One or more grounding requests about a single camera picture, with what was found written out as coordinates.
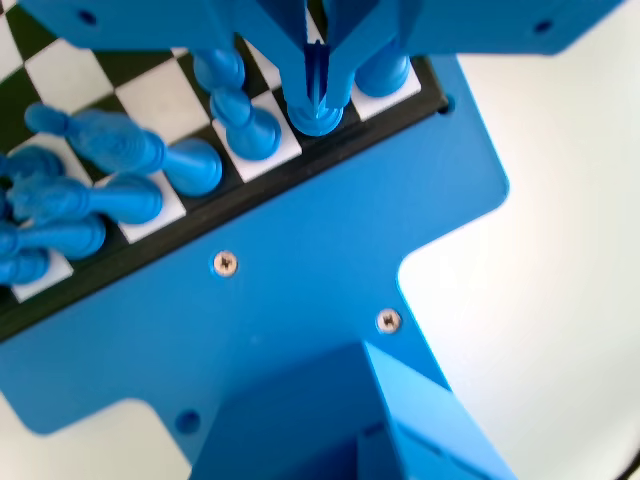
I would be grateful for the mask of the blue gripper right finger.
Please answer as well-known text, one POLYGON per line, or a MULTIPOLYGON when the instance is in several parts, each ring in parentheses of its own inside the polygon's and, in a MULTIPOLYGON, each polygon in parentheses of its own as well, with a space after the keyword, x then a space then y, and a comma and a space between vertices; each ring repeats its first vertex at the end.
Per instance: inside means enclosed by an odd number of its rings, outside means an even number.
POLYGON ((325 1, 327 17, 327 103, 344 107, 356 85, 379 98, 395 93, 408 77, 406 30, 416 1, 325 1))

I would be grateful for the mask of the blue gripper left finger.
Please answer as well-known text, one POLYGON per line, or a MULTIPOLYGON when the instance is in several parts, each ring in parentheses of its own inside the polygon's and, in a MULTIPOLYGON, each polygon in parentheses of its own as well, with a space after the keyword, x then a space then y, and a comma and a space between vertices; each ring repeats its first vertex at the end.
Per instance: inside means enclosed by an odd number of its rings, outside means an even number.
POLYGON ((279 69, 285 100, 307 106, 306 1, 215 1, 223 28, 238 33, 279 69))

